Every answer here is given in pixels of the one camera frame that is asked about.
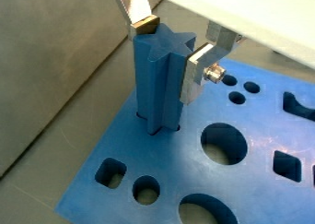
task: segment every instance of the gray wall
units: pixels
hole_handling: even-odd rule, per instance
[[[115,0],[0,0],[0,176],[124,36]]]

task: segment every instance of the large circular hole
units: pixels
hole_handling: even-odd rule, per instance
[[[235,86],[238,84],[238,80],[234,76],[231,75],[225,75],[222,82],[227,85],[227,86]]]
[[[209,195],[186,196],[179,211],[182,224],[238,224],[231,209]]]
[[[151,176],[142,176],[134,183],[134,199],[145,206],[151,205],[159,198],[161,185]]]
[[[202,133],[203,151],[215,162],[239,163],[247,154],[247,143],[241,131],[229,124],[211,124]]]
[[[245,83],[245,89],[253,94],[258,94],[261,92],[261,86],[251,81]]]
[[[245,104],[246,102],[245,95],[237,91],[229,94],[229,98],[235,104]]]

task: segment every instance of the bolt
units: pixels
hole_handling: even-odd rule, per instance
[[[227,70],[215,63],[205,69],[205,79],[211,80],[211,82],[217,84],[222,81],[226,72]]]

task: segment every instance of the blue foam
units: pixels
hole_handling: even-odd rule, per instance
[[[182,223],[179,206],[186,202],[210,210],[219,207],[215,215],[225,224],[315,223],[315,122],[309,116],[315,109],[315,86],[229,59],[221,64],[238,84],[207,84],[197,101],[183,107],[179,132],[163,128],[149,135],[132,93],[55,209],[72,223]],[[259,93],[245,89],[247,81],[261,86]],[[243,94],[243,104],[230,100],[239,102],[231,92]],[[285,111],[286,92],[299,103],[291,100]],[[295,109],[302,105],[305,116]],[[245,158],[237,156],[234,165],[213,161],[202,148],[203,130],[218,123],[235,127],[245,137]],[[235,153],[238,143],[242,138],[231,145]],[[275,160],[275,152],[289,156]],[[127,168],[116,189],[95,179],[108,158]],[[295,172],[301,182],[291,176]],[[134,183],[143,176],[153,177],[161,187],[159,198],[149,206],[134,199]]]

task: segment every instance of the silver metal bracket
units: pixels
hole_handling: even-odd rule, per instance
[[[161,18],[151,14],[150,0],[116,0],[128,26],[128,37],[153,34],[161,24]]]
[[[182,102],[185,104],[195,100],[207,81],[221,82],[226,69],[219,65],[219,60],[230,54],[245,40],[242,35],[211,21],[207,39],[211,42],[197,49],[187,58],[182,83]]]

